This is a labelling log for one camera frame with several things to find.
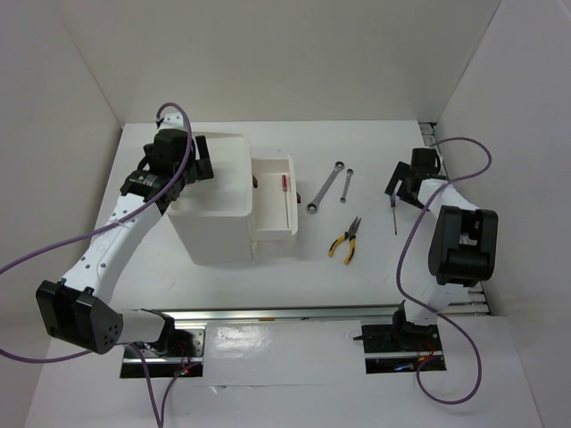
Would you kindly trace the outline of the red handle long screwdriver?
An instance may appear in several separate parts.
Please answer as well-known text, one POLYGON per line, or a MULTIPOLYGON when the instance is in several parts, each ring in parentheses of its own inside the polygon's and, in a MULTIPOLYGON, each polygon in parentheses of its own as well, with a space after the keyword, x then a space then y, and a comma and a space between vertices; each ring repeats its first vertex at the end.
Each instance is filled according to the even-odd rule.
POLYGON ((290 227, 289 205, 288 205, 289 182, 288 182, 288 176, 286 174, 281 175, 281 187, 282 187, 282 192, 284 195, 284 203, 285 203, 285 222, 286 222, 286 227, 289 228, 290 227))

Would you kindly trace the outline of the white bottom drawer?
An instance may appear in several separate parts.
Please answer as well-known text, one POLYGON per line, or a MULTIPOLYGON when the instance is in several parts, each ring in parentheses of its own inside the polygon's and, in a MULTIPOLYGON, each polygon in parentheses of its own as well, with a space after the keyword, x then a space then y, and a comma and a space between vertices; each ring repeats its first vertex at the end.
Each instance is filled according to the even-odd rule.
POLYGON ((251 255, 252 260, 256 260, 260 257, 259 244, 257 241, 251 241, 251 255))

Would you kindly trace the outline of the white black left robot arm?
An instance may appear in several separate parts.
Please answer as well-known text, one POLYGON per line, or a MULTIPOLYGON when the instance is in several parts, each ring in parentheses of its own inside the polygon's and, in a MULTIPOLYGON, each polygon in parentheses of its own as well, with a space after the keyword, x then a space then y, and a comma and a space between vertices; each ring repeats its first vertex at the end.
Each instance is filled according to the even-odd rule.
POLYGON ((199 266, 287 258, 298 230, 289 159, 254 159, 239 134, 218 134, 209 146, 207 136, 182 127, 160 129, 144 151, 82 258, 36 293, 47 332, 97 354, 134 342, 164 356, 190 338, 163 312, 110 305, 125 266, 162 217, 199 266))

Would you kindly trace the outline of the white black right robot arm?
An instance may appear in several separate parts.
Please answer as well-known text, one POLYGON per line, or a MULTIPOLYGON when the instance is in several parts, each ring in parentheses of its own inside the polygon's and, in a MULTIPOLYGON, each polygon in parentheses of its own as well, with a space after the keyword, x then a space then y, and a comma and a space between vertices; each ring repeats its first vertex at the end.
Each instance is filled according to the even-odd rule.
POLYGON ((490 279, 495 266, 499 218, 460 195, 440 174, 441 162, 433 148, 412 151, 397 196, 417 208, 428 207, 436 218, 427 256, 432 278, 418 298, 405 300, 393 315, 389 338, 400 350, 421 350, 436 334, 437 314, 468 289, 490 279))

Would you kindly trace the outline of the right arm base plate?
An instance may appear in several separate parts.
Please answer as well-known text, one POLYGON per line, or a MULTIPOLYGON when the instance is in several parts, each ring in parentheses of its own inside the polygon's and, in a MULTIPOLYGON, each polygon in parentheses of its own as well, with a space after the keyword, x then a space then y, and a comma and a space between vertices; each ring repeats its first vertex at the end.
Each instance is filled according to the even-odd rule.
POLYGON ((436 326, 427 333, 405 335, 397 339, 391 325, 362 325, 353 340, 360 342, 364 351, 368 375, 445 371, 443 346, 436 326))

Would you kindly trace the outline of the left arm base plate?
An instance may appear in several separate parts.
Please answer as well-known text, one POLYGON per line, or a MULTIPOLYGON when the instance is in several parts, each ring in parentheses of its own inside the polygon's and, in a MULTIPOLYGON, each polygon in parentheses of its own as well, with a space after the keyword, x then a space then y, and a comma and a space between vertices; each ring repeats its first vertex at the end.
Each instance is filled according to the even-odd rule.
POLYGON ((203 322, 176 321, 174 329, 166 339, 145 342, 148 332, 127 325, 120 334, 120 343, 126 343, 123 350, 120 379, 143 379, 143 364, 137 352, 128 345, 135 343, 143 354, 151 378, 171 378, 183 369, 183 378, 203 376, 206 324, 203 322))

